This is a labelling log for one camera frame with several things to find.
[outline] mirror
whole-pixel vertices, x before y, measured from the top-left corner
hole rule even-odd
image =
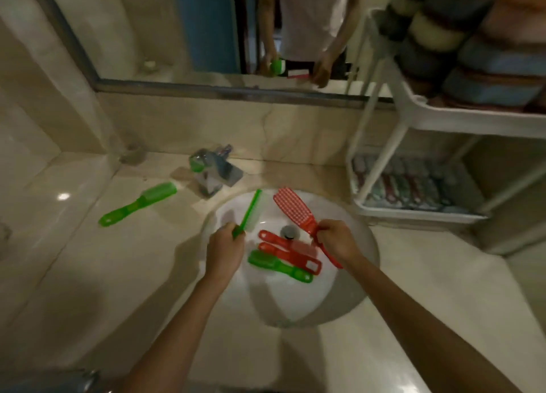
[[[365,94],[363,0],[54,1],[101,79]]]

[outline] oval sink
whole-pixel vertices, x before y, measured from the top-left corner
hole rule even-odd
[[[260,230],[280,235],[283,226],[292,225],[273,202],[271,197],[275,192],[275,189],[264,190],[266,197],[262,215],[255,229],[247,233],[245,257],[222,295],[222,305],[237,314],[281,328],[315,326],[347,314],[365,299],[366,294],[346,271],[334,267],[320,249],[318,260],[322,262],[322,271],[310,284],[248,263],[250,252],[261,242],[258,238]],[[297,194],[317,220],[343,220],[351,229],[360,251],[375,265],[379,265],[377,243],[367,225],[324,197],[303,191],[297,191]],[[209,236],[226,222],[241,222],[253,195],[254,192],[239,195],[209,216],[201,236],[202,260],[206,257]],[[304,231],[301,231],[300,240],[311,241]]]

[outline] person's left hand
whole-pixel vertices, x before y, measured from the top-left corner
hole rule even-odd
[[[330,51],[326,50],[322,53],[319,60],[315,62],[311,82],[317,84],[318,88],[324,88],[328,84],[328,81],[330,81],[334,61],[334,56]]]
[[[222,226],[210,236],[206,248],[204,278],[222,286],[222,289],[225,289],[233,278],[245,252],[245,233],[242,232],[233,239],[235,227],[236,224],[233,222]]]

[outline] white shirt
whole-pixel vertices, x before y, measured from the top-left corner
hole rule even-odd
[[[338,35],[347,0],[280,0],[281,57],[316,61]]]

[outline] person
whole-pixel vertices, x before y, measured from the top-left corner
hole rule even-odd
[[[356,279],[433,393],[521,393],[483,355],[362,256],[345,223],[322,220],[319,241]],[[211,235],[203,278],[189,299],[133,367],[122,393],[179,392],[209,314],[241,264],[245,236],[234,223]]]
[[[287,70],[308,69],[311,82],[324,88],[345,79],[346,46],[360,21],[360,0],[280,0],[280,57]],[[279,57],[273,38],[275,0],[258,0],[258,23],[265,54],[260,73]]]

